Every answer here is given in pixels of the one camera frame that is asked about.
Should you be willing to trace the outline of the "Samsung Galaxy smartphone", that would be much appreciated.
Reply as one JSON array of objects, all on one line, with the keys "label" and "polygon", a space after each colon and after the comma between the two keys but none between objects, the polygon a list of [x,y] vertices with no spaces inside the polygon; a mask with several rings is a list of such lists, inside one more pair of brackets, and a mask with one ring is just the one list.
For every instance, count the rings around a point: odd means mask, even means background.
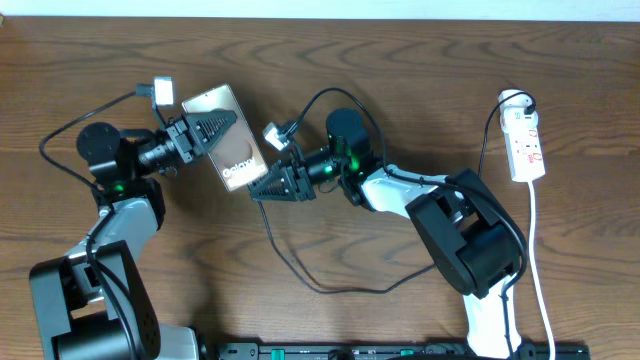
[{"label": "Samsung Galaxy smartphone", "polygon": [[268,173],[263,154],[229,84],[185,100],[182,107],[187,113],[229,110],[237,115],[236,122],[209,151],[209,157],[229,192]]}]

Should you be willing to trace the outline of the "white power strip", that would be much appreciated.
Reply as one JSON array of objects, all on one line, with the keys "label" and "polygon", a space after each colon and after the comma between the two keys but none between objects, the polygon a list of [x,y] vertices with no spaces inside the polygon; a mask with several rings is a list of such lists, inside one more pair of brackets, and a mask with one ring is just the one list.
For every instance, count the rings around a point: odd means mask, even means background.
[{"label": "white power strip", "polygon": [[533,182],[546,173],[534,101],[518,89],[502,91],[498,101],[511,179]]}]

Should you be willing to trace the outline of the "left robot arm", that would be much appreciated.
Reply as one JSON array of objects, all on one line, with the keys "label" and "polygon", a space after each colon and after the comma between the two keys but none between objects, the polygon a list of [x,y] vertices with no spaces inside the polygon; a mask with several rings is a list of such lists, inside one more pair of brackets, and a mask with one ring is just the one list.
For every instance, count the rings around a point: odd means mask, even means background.
[{"label": "left robot arm", "polygon": [[64,256],[29,273],[45,358],[206,358],[195,330],[158,321],[136,260],[166,213],[154,174],[207,156],[237,119],[217,109],[183,114],[157,131],[96,122],[80,132],[76,148],[96,178],[99,219]]}]

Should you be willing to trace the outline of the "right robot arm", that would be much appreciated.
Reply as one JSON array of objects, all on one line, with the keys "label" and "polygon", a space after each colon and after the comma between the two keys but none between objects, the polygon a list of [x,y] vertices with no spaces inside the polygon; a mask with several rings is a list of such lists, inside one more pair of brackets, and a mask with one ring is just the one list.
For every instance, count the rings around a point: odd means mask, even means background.
[{"label": "right robot arm", "polygon": [[435,267],[463,296],[471,350],[481,357],[515,358],[521,339],[511,296],[528,261],[521,231],[475,172],[402,171],[375,154],[363,120],[355,109],[331,112],[326,146],[308,154],[294,139],[297,122],[269,124],[264,139],[290,157],[250,184],[251,198],[309,201],[316,197],[315,186],[336,180],[352,205],[409,219]]}]

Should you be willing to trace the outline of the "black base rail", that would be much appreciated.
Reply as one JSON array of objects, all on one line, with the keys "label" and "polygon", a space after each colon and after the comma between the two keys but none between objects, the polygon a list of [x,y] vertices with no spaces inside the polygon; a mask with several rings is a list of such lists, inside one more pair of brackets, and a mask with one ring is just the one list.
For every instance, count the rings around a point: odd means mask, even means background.
[{"label": "black base rail", "polygon": [[553,351],[546,345],[522,342],[509,348],[501,343],[469,345],[462,341],[425,343],[256,343],[249,341],[199,345],[202,359],[213,360],[417,360],[417,359],[517,359],[517,360],[590,360],[585,345],[558,345]]}]

